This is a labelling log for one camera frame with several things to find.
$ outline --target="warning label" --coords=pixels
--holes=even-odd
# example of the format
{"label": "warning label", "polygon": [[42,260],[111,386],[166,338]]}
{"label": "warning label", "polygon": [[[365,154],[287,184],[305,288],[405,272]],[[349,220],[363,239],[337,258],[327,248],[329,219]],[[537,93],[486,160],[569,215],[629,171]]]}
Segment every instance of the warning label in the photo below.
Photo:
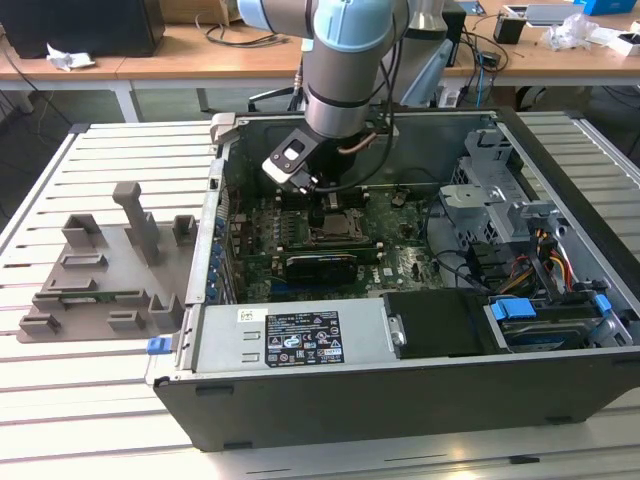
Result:
{"label": "warning label", "polygon": [[265,341],[270,367],[344,363],[338,312],[267,315]]}

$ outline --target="blue latch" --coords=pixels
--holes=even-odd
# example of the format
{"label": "blue latch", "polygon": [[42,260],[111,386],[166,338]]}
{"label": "blue latch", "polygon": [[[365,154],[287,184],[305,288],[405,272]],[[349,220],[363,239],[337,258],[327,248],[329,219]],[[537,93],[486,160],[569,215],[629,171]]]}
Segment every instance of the blue latch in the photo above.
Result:
{"label": "blue latch", "polygon": [[167,337],[150,338],[147,343],[149,355],[167,355],[171,353],[171,339]]}
{"label": "blue latch", "polygon": [[536,311],[528,298],[501,298],[491,305],[496,320],[511,320],[513,318],[532,318]]}
{"label": "blue latch", "polygon": [[598,307],[598,310],[600,310],[600,313],[603,316],[608,315],[613,309],[613,307],[611,306],[611,302],[609,301],[606,295],[603,295],[603,294],[596,295],[595,302],[596,302],[596,306]]}

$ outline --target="black computer case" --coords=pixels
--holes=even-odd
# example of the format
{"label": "black computer case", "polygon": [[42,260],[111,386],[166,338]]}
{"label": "black computer case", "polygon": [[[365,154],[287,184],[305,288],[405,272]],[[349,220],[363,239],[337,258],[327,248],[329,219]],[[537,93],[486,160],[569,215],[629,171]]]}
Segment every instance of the black computer case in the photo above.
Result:
{"label": "black computer case", "polygon": [[0,23],[21,58],[149,57],[164,34],[159,0],[0,0]]}

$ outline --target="white plastic bag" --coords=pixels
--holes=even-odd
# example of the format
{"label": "white plastic bag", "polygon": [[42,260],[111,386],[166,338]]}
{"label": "white plastic bag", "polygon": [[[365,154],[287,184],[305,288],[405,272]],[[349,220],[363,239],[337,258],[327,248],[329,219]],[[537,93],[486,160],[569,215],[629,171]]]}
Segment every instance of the white plastic bag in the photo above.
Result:
{"label": "white plastic bag", "polygon": [[589,48],[587,41],[591,32],[598,28],[597,23],[590,22],[586,15],[574,13],[564,20],[560,26],[550,27],[542,35],[542,42],[554,52],[568,48]]}

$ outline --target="power adapter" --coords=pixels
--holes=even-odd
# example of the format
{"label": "power adapter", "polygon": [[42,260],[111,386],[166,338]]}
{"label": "power adapter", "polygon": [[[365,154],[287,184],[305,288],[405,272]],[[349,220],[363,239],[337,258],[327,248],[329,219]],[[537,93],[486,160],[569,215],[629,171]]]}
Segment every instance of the power adapter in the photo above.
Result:
{"label": "power adapter", "polygon": [[496,69],[500,65],[500,59],[502,57],[498,53],[494,52],[477,52],[476,61],[483,67]]}

